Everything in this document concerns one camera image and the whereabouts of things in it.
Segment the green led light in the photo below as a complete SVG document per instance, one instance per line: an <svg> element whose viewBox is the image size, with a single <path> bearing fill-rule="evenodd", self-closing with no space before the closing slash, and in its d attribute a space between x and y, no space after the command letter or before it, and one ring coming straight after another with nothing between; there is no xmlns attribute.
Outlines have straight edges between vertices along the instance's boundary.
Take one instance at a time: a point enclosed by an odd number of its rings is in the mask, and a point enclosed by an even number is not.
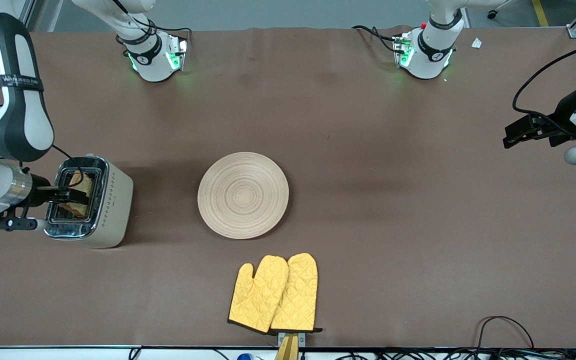
<svg viewBox="0 0 576 360"><path fill-rule="evenodd" d="M130 59L130 63L132 63L132 69L135 71L138 71L137 65L135 64L135 60L133 59L133 56L130 55L130 52L128 53L128 59Z"/></svg>
<svg viewBox="0 0 576 360"><path fill-rule="evenodd" d="M450 52L448 52L448 55L446 55L446 61L445 63L443 63L443 67L445 68L446 66L448 66L448 61L450 61L450 55L453 54L453 51L450 50Z"/></svg>
<svg viewBox="0 0 576 360"><path fill-rule="evenodd" d="M412 56L414 54L415 53L412 51L412 48L410 48L409 51L406 51L406 53L401 56L401 62L400 62L401 66L406 68L410 64L410 59L412 59Z"/></svg>
<svg viewBox="0 0 576 360"><path fill-rule="evenodd" d="M179 64L179 56L176 54L170 54L169 52L166 52L167 55L167 59L168 62L170 63L170 68L172 68L173 70L177 70L180 67Z"/></svg>

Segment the bread slice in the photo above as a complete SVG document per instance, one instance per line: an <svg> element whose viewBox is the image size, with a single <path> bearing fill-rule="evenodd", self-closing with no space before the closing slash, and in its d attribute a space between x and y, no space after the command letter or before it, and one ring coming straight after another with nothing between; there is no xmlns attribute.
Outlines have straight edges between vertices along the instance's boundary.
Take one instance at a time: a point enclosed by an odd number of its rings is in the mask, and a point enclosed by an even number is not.
<svg viewBox="0 0 576 360"><path fill-rule="evenodd" d="M77 171L70 179L70 184L72 185L77 183L80 180L80 178L82 178L82 173ZM84 180L79 185L73 186L72 189L84 192L86 193L86 196L90 198L90 194L92 194L94 186L95 183L93 182L93 180L88 175L86 175L86 173L84 173ZM60 203L59 207L64 208L69 212L71 212L72 216L75 219L86 219L89 212L89 205L88 204L84 205L83 203L76 203L76 202Z"/></svg>

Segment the black cable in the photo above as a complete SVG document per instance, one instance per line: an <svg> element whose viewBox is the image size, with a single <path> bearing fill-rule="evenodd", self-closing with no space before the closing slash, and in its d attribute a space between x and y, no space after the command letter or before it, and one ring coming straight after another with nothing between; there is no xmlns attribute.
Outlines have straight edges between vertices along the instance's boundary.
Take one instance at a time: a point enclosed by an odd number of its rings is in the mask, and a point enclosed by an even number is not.
<svg viewBox="0 0 576 360"><path fill-rule="evenodd" d="M212 350L216 351L217 354L221 355L222 358L226 359L226 360L230 360L230 358L228 358L226 355L224 355L224 353L222 353L221 351L213 348Z"/></svg>
<svg viewBox="0 0 576 360"><path fill-rule="evenodd" d="M415 350L416 349L398 348L397 352L402 354L404 358L407 356L409 358L412 358L413 360L425 360L424 357L420 355L418 351Z"/></svg>
<svg viewBox="0 0 576 360"><path fill-rule="evenodd" d="M457 353L457 354L453 353L453 354L448 355L448 360L457 360L461 357L462 356L459 353Z"/></svg>
<svg viewBox="0 0 576 360"><path fill-rule="evenodd" d="M137 359L137 357L139 356L139 354L142 352L142 348L138 347L138 348L131 348L130 352L128 353L128 360L135 360Z"/></svg>
<svg viewBox="0 0 576 360"><path fill-rule="evenodd" d="M374 352L373 354L377 357L375 360L393 360L387 353Z"/></svg>
<svg viewBox="0 0 576 360"><path fill-rule="evenodd" d="M542 358L542 359L551 359L551 360L560 360L561 359L561 357L550 356L550 355L546 355L544 353L539 353L537 351L530 351L530 350L524 350L524 349L517 349L516 351L518 351L519 353L528 355L528 356L534 356L534 357Z"/></svg>
<svg viewBox="0 0 576 360"><path fill-rule="evenodd" d="M388 46L388 44L386 43L386 41L384 40L384 37L382 36L382 34L379 34L379 30L377 30L377 27L372 27L372 30L375 34L377 34L377 38L379 39L379 41L381 41L381 43L386 47L386 49L392 51L393 53L397 53L397 54L404 54L404 52L402 50L396 50L393 47Z"/></svg>
<svg viewBox="0 0 576 360"><path fill-rule="evenodd" d="M572 55L576 54L576 49L567 52L566 54L561 55L560 57L557 57L556 59L552 60L551 62L545 64L544 66L542 66L539 70L537 70L537 72L533 73L532 76L530 76L530 78L528 78L528 80L526 80L526 82L524 82L523 85L521 85L521 87L517 90L517 92L514 94L514 98L512 98L512 109L514 109L514 111L516 112L520 112L522 114L529 114L532 116L537 116L540 117L546 121L548 121L549 123L551 123L551 125L555 126L558 130L560 130L560 132L568 135L571 138L574 138L575 136L570 133L568 130L564 129L561 125L559 125L557 122L553 121L553 119L549 118L548 116L546 116L545 114L542 114L539 111L535 111L535 110L528 110L528 109L522 109L521 107L517 106L517 100L519 99L519 95L521 95L521 93L524 91L524 89L526 89L526 87L533 82L533 80L535 80L535 78L537 78L537 76L539 76L541 73L543 73L544 71L546 71L546 69L550 68L551 66L553 66L554 64L557 64L558 62L566 59L567 57L571 57Z"/></svg>
<svg viewBox="0 0 576 360"><path fill-rule="evenodd" d="M149 32L150 32L151 29L162 30L162 31L164 31L164 32L179 32L179 31L186 31L186 32L189 32L189 33L192 33L192 32L193 32L189 27L179 27L179 28L177 28L177 29L168 29L168 28L166 28L166 27L158 27L157 25L154 24L154 22L153 22L152 25L151 25L150 23L141 22L141 21L137 20L134 16L132 16L132 15L130 14L130 12L128 12L128 9L126 9L126 7L124 6L124 4L122 4L119 0L112 0L112 2L114 2L114 4L115 4L117 7L119 7L119 9L120 9L124 14L130 16L135 23L144 25L144 27L148 27L148 31L149 31Z"/></svg>
<svg viewBox="0 0 576 360"><path fill-rule="evenodd" d="M487 323L493 321L494 319L504 319L506 321L515 323L517 326L519 326L519 328L521 328L521 330L523 330L526 336L528 336L528 340L530 340L530 349L535 348L535 342L533 341L533 337L530 336L528 330L526 330L526 328L522 324L520 324L519 321L517 321L516 319L512 319L511 317L508 316L496 315L496 316L489 316L488 319L484 321L483 324L481 324L481 330L479 331L479 341L477 342L477 350L475 351L475 353L478 353L480 350L482 350L482 339L484 336L484 328L486 328Z"/></svg>
<svg viewBox="0 0 576 360"><path fill-rule="evenodd" d="M468 353L468 355L466 355L466 357L464 357L463 360L468 360L468 359L470 359L470 358L473 357L473 356L474 356L476 359L478 359L478 358L479 358L479 351L478 351L478 350L475 350L475 351L473 351L473 352Z"/></svg>
<svg viewBox="0 0 576 360"><path fill-rule="evenodd" d="M64 150L62 150L59 146L52 144L51 145L53 149L59 151L60 153L64 154L68 159L70 159L71 162L73 162L76 166L77 166L77 170L79 171L79 173L81 174L81 178L75 182L74 184L70 184L68 186L66 186L66 188L73 188L76 187L77 185L81 184L84 181L84 170L82 169L82 167L80 166L80 164L75 161L75 159L73 159L72 156L68 155L68 153Z"/></svg>
<svg viewBox="0 0 576 360"><path fill-rule="evenodd" d="M430 354L428 351L426 351L427 349L423 349L423 348L415 348L415 349L410 349L410 352L408 354L408 356L410 356L411 358L414 358L413 356L411 356L411 354L416 355L419 359L421 360L425 360L424 355L427 356L428 358L430 358L430 360L437 360L434 356L432 356L432 354Z"/></svg>
<svg viewBox="0 0 576 360"><path fill-rule="evenodd" d="M336 358L335 360L347 360L347 359L353 359L353 360L356 360L356 359L359 359L359 360L368 360L368 358L366 358L366 357L364 357L364 356L362 356L362 355L359 355L359 354L355 355L354 353L350 353L350 355L345 355L345 356L342 356L342 357L338 357L338 358Z"/></svg>
<svg viewBox="0 0 576 360"><path fill-rule="evenodd" d="M375 27L375 26L373 26L372 29L368 29L368 27L365 27L364 25L355 25L352 27L352 29L366 30L372 36L377 37L377 39L379 39L379 41L381 41L382 45L384 45L384 47L386 47L386 49L392 51L393 53L397 53L397 54L403 54L404 53L402 50L397 50L395 48L388 46L388 44L386 43L386 40L387 41L393 41L393 37L388 37L388 36L384 36L384 35L380 34L379 30L377 30L377 27Z"/></svg>
<svg viewBox="0 0 576 360"><path fill-rule="evenodd" d="M443 358L443 360L453 360L453 355L455 355L455 354L459 355L459 352L461 352L461 351L464 351L464 349L463 349L463 348L457 348L457 349L455 349L455 351L449 352L449 353Z"/></svg>
<svg viewBox="0 0 576 360"><path fill-rule="evenodd" d="M146 26L146 27L149 27L149 28L153 28L153 27L154 27L155 29L157 29L157 30L163 30L164 32L189 32L189 33L192 33L192 32L193 32L193 30L192 30L190 27L178 27L178 28L176 28L176 29L169 29L169 28L167 28L167 27L157 26L154 22L153 22L153 24L155 24L155 25L150 25L150 23L143 23L143 22L137 20L137 19L134 18L134 17L132 18L132 20L135 20L137 23L139 23L139 24L141 24L141 25L144 25L144 26Z"/></svg>
<svg viewBox="0 0 576 360"><path fill-rule="evenodd" d="M384 40L393 41L393 38L389 38L388 36L384 36L384 35L377 35L376 32L373 32L372 29L369 29L368 27L366 27L364 25L355 25L355 26L351 27L350 29L366 30L366 32L369 32L373 37L380 36Z"/></svg>

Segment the metal bracket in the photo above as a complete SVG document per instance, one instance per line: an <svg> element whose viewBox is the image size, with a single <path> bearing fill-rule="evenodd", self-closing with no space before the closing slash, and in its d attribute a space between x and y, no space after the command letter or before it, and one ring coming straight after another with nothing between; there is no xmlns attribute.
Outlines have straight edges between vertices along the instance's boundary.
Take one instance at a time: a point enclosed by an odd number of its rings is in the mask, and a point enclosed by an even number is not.
<svg viewBox="0 0 576 360"><path fill-rule="evenodd" d="M569 23L566 24L566 30L570 39L576 39L576 32L572 29Z"/></svg>
<svg viewBox="0 0 576 360"><path fill-rule="evenodd" d="M3 212L0 213L0 230L14 231L14 230L43 230L46 227L46 222L41 219L27 218L28 208L23 210L21 217L15 215L16 208L11 208L6 211L5 216Z"/></svg>
<svg viewBox="0 0 576 360"><path fill-rule="evenodd" d="M413 49L413 41L411 38L412 32L405 32L400 36L393 36L392 37L392 48L394 50L403 51L404 54L399 52L395 52L395 66L401 68L402 66L406 67L410 64L410 59L414 54Z"/></svg>
<svg viewBox="0 0 576 360"><path fill-rule="evenodd" d="M282 346L282 342L284 341L284 338L286 337L286 335L288 335L287 332L277 333L277 347ZM297 333L297 339L299 339L299 347L300 348L306 346L306 333L305 332L298 332Z"/></svg>

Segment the pair of oven mitts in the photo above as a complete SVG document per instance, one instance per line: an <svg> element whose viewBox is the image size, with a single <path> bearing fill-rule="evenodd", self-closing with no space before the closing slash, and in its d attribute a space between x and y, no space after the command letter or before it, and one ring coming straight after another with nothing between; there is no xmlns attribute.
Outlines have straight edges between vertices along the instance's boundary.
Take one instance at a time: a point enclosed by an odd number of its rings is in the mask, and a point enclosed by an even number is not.
<svg viewBox="0 0 576 360"><path fill-rule="evenodd" d="M266 255L254 272L243 264L237 274L228 322L258 333L314 333L317 263L310 253L288 261Z"/></svg>

